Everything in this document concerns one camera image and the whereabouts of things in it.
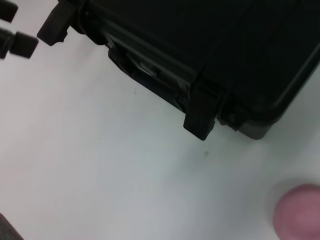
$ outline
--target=black plastic piece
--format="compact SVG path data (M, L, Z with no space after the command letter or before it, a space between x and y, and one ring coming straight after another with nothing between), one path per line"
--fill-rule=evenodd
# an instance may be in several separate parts
M8 52L29 59L38 43L38 39L32 36L0 29L0 59L6 58Z
M34 53L38 43L39 40L37 38L17 32L14 36L10 53L29 59Z
M61 0L50 13L37 34L37 37L49 46L56 43L63 43L68 28L76 21L79 5L67 0Z
M262 138L320 61L318 0L87 0L75 21L202 140L215 118Z
M24 240L1 213L0 213L0 240Z
M14 19L18 6L7 0L0 0L0 19L11 23Z
M5 59L13 44L14 35L4 29L0 29L0 59Z

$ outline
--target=black latch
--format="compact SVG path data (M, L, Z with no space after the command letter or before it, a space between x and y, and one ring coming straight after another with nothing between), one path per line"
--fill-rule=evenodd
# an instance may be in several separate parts
M186 111L184 128L201 140L206 140L215 126L224 91L208 79L193 87Z
M63 42L68 28L76 21L79 4L60 0L37 34L49 46Z

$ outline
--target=pink object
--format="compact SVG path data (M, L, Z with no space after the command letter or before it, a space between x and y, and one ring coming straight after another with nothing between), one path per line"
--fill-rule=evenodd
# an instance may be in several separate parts
M289 191L275 207L273 224L280 240L320 240L320 186Z

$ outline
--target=white table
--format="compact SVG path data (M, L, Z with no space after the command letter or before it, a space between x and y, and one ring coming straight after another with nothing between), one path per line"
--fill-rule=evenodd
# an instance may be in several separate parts
M55 0L16 0L36 35ZM0 212L25 240L276 240L275 201L320 183L320 69L267 136L184 114L68 31L0 63Z

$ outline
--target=hard case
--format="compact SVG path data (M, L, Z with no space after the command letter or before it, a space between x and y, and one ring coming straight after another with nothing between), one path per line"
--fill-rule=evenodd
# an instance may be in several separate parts
M261 139L320 60L318 0L60 0L38 37L52 46L70 26L201 140L216 119Z

